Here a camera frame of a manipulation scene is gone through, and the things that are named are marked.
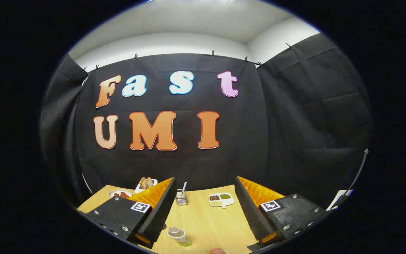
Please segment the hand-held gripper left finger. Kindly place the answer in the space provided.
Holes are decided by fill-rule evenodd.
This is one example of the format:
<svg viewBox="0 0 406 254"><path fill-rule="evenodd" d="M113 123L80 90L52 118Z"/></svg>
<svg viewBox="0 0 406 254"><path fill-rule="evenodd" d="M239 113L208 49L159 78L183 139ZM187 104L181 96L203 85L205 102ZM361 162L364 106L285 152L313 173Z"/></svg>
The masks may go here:
<svg viewBox="0 0 406 254"><path fill-rule="evenodd" d="M175 196L175 178L171 177L131 197L114 196L86 212L86 217L125 241L153 247Z"/></svg>

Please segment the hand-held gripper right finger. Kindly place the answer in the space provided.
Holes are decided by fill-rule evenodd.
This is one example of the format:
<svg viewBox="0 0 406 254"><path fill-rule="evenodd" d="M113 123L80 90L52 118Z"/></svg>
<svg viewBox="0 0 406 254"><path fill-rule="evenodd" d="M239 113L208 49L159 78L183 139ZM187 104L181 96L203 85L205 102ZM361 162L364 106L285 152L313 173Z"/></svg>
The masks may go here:
<svg viewBox="0 0 406 254"><path fill-rule="evenodd" d="M240 176L235 194L258 247L296 238L327 216L326 209L300 194L285 196Z"/></svg>

